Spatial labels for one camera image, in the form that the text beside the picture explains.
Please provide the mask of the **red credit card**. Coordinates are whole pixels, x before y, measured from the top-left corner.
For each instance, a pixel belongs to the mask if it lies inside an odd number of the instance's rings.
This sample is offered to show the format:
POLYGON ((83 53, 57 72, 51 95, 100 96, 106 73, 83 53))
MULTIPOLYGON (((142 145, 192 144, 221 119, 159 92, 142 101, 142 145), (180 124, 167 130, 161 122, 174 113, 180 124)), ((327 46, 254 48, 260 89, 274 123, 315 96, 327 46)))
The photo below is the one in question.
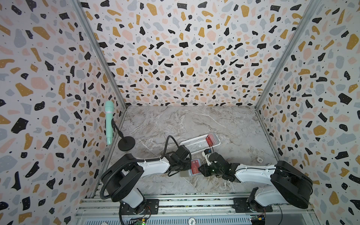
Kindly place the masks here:
POLYGON ((191 168, 190 168, 190 175, 198 175, 201 172, 199 171, 199 167, 201 166, 201 160, 200 159, 192 159, 191 160, 191 168))

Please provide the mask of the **white plastic mesh basket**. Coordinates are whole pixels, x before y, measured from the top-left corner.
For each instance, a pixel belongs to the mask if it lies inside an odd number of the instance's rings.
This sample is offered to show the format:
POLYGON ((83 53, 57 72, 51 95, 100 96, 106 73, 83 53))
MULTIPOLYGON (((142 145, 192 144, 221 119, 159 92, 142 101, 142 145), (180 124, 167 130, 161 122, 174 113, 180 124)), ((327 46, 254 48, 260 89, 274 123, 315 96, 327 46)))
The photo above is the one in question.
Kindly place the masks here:
POLYGON ((205 138, 208 134, 202 135, 199 137, 195 137, 186 141, 182 141, 180 145, 184 145, 191 154, 196 154, 199 152, 203 152, 205 149, 209 149, 211 147, 208 146, 205 138))

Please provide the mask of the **stack of red cards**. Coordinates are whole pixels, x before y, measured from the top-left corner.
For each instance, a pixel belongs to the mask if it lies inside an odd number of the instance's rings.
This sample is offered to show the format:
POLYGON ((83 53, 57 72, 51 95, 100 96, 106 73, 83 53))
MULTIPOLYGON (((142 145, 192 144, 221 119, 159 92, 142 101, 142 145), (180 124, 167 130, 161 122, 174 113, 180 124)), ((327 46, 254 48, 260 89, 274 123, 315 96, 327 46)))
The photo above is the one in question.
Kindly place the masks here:
POLYGON ((209 147, 218 146, 221 144, 221 141, 218 139, 217 135, 214 133, 208 134, 205 138, 209 147))

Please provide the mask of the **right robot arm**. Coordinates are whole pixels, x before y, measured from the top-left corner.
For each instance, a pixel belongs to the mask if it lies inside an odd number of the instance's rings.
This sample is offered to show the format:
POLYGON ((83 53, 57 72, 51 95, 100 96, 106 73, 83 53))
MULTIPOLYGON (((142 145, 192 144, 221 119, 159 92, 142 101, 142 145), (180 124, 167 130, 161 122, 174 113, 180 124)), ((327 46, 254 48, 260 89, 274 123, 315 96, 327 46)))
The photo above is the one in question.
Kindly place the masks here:
POLYGON ((229 163, 217 152, 209 149, 202 155, 206 164, 199 167, 204 177, 215 175, 228 182, 254 182, 263 187, 252 189, 242 209, 252 212, 271 211, 274 204, 290 204, 300 209, 307 209, 313 193, 313 181, 286 161, 275 165, 248 166, 229 163))

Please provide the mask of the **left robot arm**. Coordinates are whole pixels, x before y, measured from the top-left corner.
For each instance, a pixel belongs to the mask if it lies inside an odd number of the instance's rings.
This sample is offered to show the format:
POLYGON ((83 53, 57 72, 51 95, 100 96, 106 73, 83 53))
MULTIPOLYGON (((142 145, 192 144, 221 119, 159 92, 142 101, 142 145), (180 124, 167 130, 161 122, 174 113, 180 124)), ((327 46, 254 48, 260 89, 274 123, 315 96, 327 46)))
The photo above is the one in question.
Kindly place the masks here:
POLYGON ((181 145, 176 151, 166 153, 163 157, 139 159, 132 154, 125 154, 101 176, 102 187, 99 196, 102 200, 111 199, 120 202, 120 212, 129 210, 130 214, 141 214, 152 207, 139 189, 138 181, 153 174, 175 175, 191 168, 191 153, 181 145))

